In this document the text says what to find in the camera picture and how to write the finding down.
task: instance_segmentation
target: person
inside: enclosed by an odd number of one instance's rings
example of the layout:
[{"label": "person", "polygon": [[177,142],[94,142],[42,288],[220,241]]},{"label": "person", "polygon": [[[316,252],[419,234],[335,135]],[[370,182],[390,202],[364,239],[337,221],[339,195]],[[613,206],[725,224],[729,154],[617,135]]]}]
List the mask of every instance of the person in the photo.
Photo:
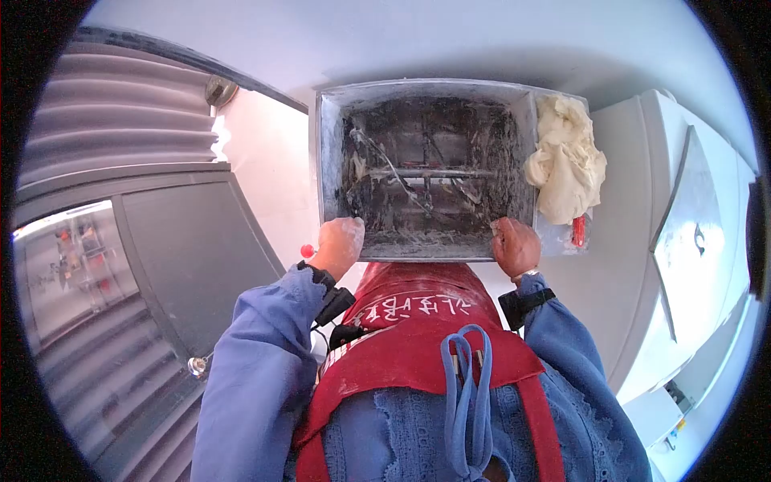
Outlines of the person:
[{"label": "person", "polygon": [[514,219],[492,228],[524,340],[466,264],[369,263],[342,319],[363,335],[318,368],[311,324],[365,230],[324,223],[313,259],[238,298],[191,480],[651,480],[589,331],[535,271],[538,236]]}]

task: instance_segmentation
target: black cable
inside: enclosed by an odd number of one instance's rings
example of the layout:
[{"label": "black cable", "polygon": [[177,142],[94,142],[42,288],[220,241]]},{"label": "black cable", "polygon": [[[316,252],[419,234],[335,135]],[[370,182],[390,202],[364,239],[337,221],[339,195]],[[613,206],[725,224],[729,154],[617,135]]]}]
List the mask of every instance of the black cable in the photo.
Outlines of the black cable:
[{"label": "black cable", "polygon": [[312,331],[317,332],[319,335],[322,336],[324,339],[324,343],[327,345],[327,353],[329,353],[329,341],[327,341],[327,336],[321,332],[318,328],[314,328]]}]

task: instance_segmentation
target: apron strap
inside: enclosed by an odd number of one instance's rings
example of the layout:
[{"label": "apron strap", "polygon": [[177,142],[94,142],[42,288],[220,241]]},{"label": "apron strap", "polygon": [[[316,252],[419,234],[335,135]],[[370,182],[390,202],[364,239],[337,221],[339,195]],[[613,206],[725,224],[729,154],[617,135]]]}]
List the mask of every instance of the apron strap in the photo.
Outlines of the apron strap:
[{"label": "apron strap", "polygon": [[298,482],[332,482],[329,478],[327,460],[321,432],[316,433],[297,455],[295,475]]},{"label": "apron strap", "polygon": [[565,469],[562,465],[557,428],[554,426],[549,402],[538,376],[520,380],[517,382],[517,388],[527,425],[530,427],[530,437],[533,439],[538,478],[540,482],[564,482]]}]

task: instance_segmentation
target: left hand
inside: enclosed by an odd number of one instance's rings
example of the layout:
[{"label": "left hand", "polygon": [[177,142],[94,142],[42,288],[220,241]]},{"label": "left hand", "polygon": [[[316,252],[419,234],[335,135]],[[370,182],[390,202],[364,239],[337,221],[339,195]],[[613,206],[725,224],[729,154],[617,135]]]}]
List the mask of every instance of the left hand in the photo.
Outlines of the left hand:
[{"label": "left hand", "polygon": [[338,217],[322,224],[318,232],[318,252],[308,261],[326,270],[335,281],[359,259],[364,244],[364,221],[360,217]]}]

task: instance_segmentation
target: red apron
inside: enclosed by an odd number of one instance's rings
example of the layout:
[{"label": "red apron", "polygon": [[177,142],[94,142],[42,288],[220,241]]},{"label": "red apron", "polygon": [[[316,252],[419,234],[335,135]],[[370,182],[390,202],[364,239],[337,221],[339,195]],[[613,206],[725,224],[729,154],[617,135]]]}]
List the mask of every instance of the red apron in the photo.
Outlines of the red apron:
[{"label": "red apron", "polygon": [[[493,300],[468,265],[370,263],[356,299],[342,323],[377,331],[331,352],[322,365],[306,417],[292,440],[299,450],[298,482],[329,481],[322,429],[345,397],[397,386],[444,395],[439,345],[470,323],[490,337],[490,389],[517,385],[540,480],[564,480],[557,431],[538,380],[544,367],[519,335],[502,328]],[[466,339],[474,352],[483,349],[480,333],[468,333]]]}]

